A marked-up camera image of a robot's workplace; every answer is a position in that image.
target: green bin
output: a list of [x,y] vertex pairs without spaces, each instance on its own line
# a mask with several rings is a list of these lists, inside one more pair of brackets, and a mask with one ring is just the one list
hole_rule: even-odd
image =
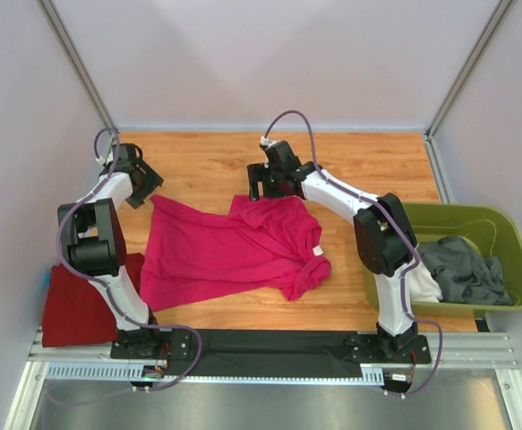
[[[478,206],[408,202],[404,208],[418,243],[460,236],[482,257],[497,256],[512,303],[505,306],[413,302],[415,315],[480,317],[490,311],[522,311],[522,242],[511,219],[494,209]],[[368,302],[378,309],[376,283],[365,267],[364,286]]]

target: red cloth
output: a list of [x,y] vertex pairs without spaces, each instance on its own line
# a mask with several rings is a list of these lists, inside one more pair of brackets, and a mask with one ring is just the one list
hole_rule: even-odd
[[260,287],[299,298],[329,276],[321,227],[298,197],[233,199],[228,215],[155,195],[141,298],[153,312]]
[[[127,255],[125,268],[139,293],[142,254]],[[87,280],[61,264],[52,267],[42,316],[42,345],[65,347],[116,340],[116,319],[106,301]]]

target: wood surface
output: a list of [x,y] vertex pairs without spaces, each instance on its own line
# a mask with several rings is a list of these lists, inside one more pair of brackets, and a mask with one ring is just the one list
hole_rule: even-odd
[[[235,194],[248,194],[246,166],[264,161],[260,133],[122,133],[143,149],[165,179],[156,193],[200,211],[226,214]],[[438,193],[419,133],[317,133],[319,164],[338,179],[370,193],[395,193],[403,201],[437,202]],[[306,133],[273,133],[286,139],[302,162],[311,159]],[[378,312],[366,301],[354,229],[312,202],[322,226],[321,247],[332,273],[294,302],[280,290],[253,291],[182,305],[156,313],[160,323],[196,328],[374,330]],[[145,253],[152,204],[123,205],[119,219],[128,252]],[[473,319],[438,318],[446,331],[474,331]],[[420,330],[430,330],[430,326]]]

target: white wall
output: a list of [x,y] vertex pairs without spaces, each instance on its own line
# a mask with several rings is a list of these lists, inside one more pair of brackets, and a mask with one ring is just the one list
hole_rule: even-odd
[[[522,0],[436,137],[453,199],[507,212],[522,235]],[[490,316],[522,365],[522,313]]]
[[55,0],[117,125],[165,129],[425,129],[496,3]]
[[100,126],[37,5],[0,0],[0,429],[56,261],[56,208],[91,184]]

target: cable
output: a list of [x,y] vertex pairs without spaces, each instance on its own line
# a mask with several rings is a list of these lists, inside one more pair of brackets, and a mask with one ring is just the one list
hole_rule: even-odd
[[406,234],[399,227],[397,222],[390,216],[388,211],[386,211],[386,209],[384,209],[384,207],[379,202],[377,202],[377,201],[375,201],[373,199],[370,199],[370,198],[366,197],[365,195],[358,194],[358,193],[352,191],[349,188],[346,188],[345,186],[343,186],[342,184],[339,184],[333,178],[326,176],[322,172],[321,167],[318,164],[318,159],[317,159],[317,156],[316,156],[316,143],[314,142],[314,133],[312,132],[311,124],[308,121],[308,118],[306,117],[305,114],[303,114],[301,111],[296,110],[296,109],[286,110],[282,114],[278,115],[272,121],[272,123],[270,123],[269,128],[267,128],[267,131],[264,134],[264,137],[266,139],[268,139],[269,138],[269,133],[272,130],[272,128],[275,126],[275,124],[283,116],[290,115],[290,114],[299,115],[304,120],[304,123],[306,124],[306,130],[308,131],[308,136],[309,136],[310,141],[311,141],[312,163],[314,163],[314,168],[316,169],[316,172],[318,173],[318,175],[322,179],[324,179],[324,181],[326,183],[335,186],[338,190],[340,190],[340,191],[342,191],[342,192],[344,192],[344,193],[346,193],[348,195],[351,195],[351,196],[355,197],[358,200],[370,203],[372,206],[374,206],[376,209],[378,209],[381,212],[381,214],[384,216],[386,221],[388,221],[388,223],[392,226],[392,228],[394,228],[394,230],[396,231],[396,233],[398,234],[400,239],[402,239],[402,241],[404,242],[404,245],[406,245],[407,249],[410,251],[410,253],[414,257],[414,262],[412,264],[410,264],[409,266],[407,266],[402,271],[402,273],[400,273],[400,301],[401,301],[401,304],[402,304],[402,308],[404,309],[405,315],[410,320],[412,320],[413,322],[418,323],[418,324],[429,324],[429,325],[435,327],[438,330],[438,334],[439,334],[438,352],[436,354],[435,363],[433,364],[433,369],[430,372],[430,376],[428,376],[428,379],[419,388],[417,388],[416,390],[414,390],[412,392],[407,393],[406,396],[413,396],[413,395],[419,394],[420,392],[424,391],[426,389],[426,387],[432,382],[432,379],[433,379],[433,377],[435,376],[435,374],[436,374],[436,372],[438,370],[438,366],[440,365],[441,352],[443,350],[443,330],[442,330],[441,326],[437,322],[432,321],[432,320],[424,320],[424,319],[416,318],[415,316],[413,316],[410,313],[409,309],[407,308],[407,303],[406,303],[406,281],[405,281],[406,274],[409,273],[411,270],[415,269],[420,264],[420,261],[421,261],[420,254],[414,248],[414,246],[412,245],[410,240],[407,238]]
[[[60,259],[60,262],[62,263],[62,265],[72,275],[74,275],[74,276],[76,276],[78,278],[81,278],[83,280],[87,280],[87,281],[91,281],[91,282],[97,282],[99,285],[101,285],[103,287],[103,289],[105,290],[105,292],[107,294],[107,299],[109,300],[109,303],[111,304],[113,309],[117,312],[117,314],[120,317],[124,318],[127,322],[129,322],[129,323],[131,323],[133,325],[136,325],[136,326],[138,326],[138,327],[140,327],[142,329],[157,329],[157,330],[161,330],[161,329],[164,329],[164,330],[179,329],[179,330],[190,331],[192,334],[195,335],[195,337],[197,338],[197,352],[196,352],[195,358],[193,359],[191,364],[181,374],[179,374],[175,379],[173,379],[172,381],[169,381],[168,383],[163,383],[163,384],[158,385],[156,387],[149,388],[149,391],[162,391],[162,390],[165,390],[166,388],[172,387],[173,385],[176,385],[177,383],[181,382],[181,380],[183,380],[193,370],[193,368],[197,365],[199,359],[201,358],[201,352],[202,352],[202,338],[201,338],[200,333],[198,331],[196,331],[193,327],[189,327],[187,325],[181,325],[181,324],[168,324],[168,325],[147,324],[145,322],[137,322],[137,321],[133,320],[132,318],[127,316],[127,314],[125,312],[123,312],[121,310],[121,308],[116,303],[116,301],[115,301],[115,299],[113,297],[113,294],[111,292],[111,288],[108,286],[108,284],[104,280],[98,279],[98,278],[95,278],[95,277],[92,277],[92,276],[89,276],[89,275],[86,275],[85,273],[81,273],[80,271],[75,270],[74,267],[72,267],[72,265],[68,261],[65,260],[64,253],[62,251],[62,241],[61,241],[61,238],[62,238],[62,232],[64,231],[64,228],[65,228],[66,224],[73,217],[75,212],[78,209],[80,209],[81,206],[83,206],[86,202],[88,202],[93,197],[95,197],[95,195],[97,193],[99,193],[99,190],[101,190],[104,187],[104,185],[109,181],[109,178],[114,174],[114,171],[116,170],[116,164],[117,164],[117,161],[119,159],[119,155],[118,155],[119,154],[119,148],[120,148],[120,145],[121,145],[121,142],[119,140],[119,133],[118,133],[118,131],[116,129],[110,128],[110,127],[104,128],[104,129],[102,129],[102,130],[100,130],[98,132],[98,134],[96,135],[96,137],[94,139],[94,145],[93,145],[94,146],[94,152],[96,153],[96,157],[98,157],[98,140],[99,140],[99,137],[103,133],[110,133],[116,140],[116,147],[114,149],[114,158],[113,158],[112,163],[111,163],[111,165],[109,167],[109,170],[107,172],[106,177],[104,177],[95,186],[95,188],[90,193],[88,193],[85,197],[83,197],[77,203],[75,203],[74,206],[62,218],[62,221],[60,222],[59,228],[58,228],[57,233],[56,233],[56,251],[57,251],[57,256]],[[112,397],[115,397],[115,396],[118,396],[118,395],[121,395],[121,394],[125,394],[126,392],[132,392],[132,390],[131,389],[127,389],[127,390],[115,391],[115,392],[107,394],[106,396],[103,396],[103,397],[100,397],[100,398],[97,398],[97,399],[94,399],[94,400],[85,400],[85,401],[66,403],[66,402],[62,402],[62,401],[54,399],[53,397],[51,397],[51,395],[49,394],[49,391],[48,391],[47,392],[47,398],[52,403],[54,403],[54,404],[56,404],[58,406],[78,407],[78,406],[90,405],[90,404],[96,403],[98,401],[110,399]]]

